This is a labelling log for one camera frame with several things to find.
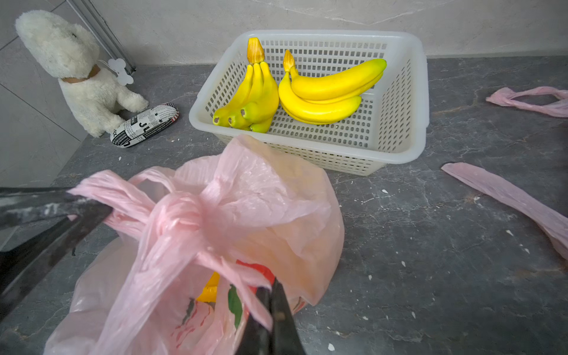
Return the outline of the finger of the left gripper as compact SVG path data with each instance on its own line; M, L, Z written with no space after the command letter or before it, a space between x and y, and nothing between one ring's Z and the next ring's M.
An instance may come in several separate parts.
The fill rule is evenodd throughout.
M10 251L1 253L1 318L43 280L59 261L108 216L65 217Z
M1 230L39 220L64 216L106 217L112 207L81 195L70 188L1 188Z

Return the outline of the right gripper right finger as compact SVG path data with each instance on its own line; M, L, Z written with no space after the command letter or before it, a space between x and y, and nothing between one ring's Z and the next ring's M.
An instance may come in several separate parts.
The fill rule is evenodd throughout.
M270 294L270 312L273 328L269 350L272 355L306 355L297 333L283 285L275 279Z

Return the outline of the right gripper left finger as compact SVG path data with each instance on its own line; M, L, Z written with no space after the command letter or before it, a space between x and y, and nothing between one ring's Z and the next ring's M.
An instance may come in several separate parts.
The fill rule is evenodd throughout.
M271 291L267 288L259 288L256 296L260 302L271 312ZM236 351L236 355L267 355L270 354L272 331L267 330L252 316L249 316L241 344Z

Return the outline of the orange-yellow banana bunch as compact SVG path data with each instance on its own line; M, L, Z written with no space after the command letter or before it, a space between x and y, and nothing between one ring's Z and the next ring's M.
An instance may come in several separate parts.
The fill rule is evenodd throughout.
M216 303L217 299L217 287L220 282L220 275L214 272L212 277L207 282L201 295L197 298L198 302L201 303Z

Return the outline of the pink printed plastic bag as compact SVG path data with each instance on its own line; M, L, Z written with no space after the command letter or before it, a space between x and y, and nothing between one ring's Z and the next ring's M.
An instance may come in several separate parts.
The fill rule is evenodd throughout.
M118 237L78 279L46 354L233 354L249 316L273 324L257 287L278 279L293 312L314 306L343 250L326 172L249 135L175 170L100 171L71 192L112 207ZM198 302L214 272L216 303Z

